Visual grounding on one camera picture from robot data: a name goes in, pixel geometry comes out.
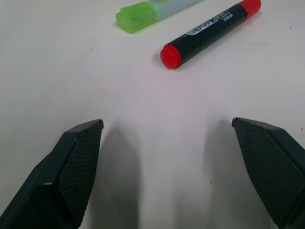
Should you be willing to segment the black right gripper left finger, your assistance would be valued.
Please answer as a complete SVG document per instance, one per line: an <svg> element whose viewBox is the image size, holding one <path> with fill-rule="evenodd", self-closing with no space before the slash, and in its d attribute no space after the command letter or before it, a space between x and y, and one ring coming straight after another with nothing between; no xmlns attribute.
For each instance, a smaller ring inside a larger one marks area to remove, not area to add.
<svg viewBox="0 0 305 229"><path fill-rule="evenodd" d="M79 228L95 181L103 127L96 119L64 132L4 210L0 227Z"/></svg>

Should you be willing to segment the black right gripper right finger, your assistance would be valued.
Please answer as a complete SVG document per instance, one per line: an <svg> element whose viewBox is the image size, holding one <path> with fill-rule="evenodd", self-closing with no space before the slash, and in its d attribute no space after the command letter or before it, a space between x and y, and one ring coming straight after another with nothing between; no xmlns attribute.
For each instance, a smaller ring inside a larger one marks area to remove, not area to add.
<svg viewBox="0 0 305 229"><path fill-rule="evenodd" d="M232 120L249 178L274 224L305 227L305 150L284 129Z"/></svg>

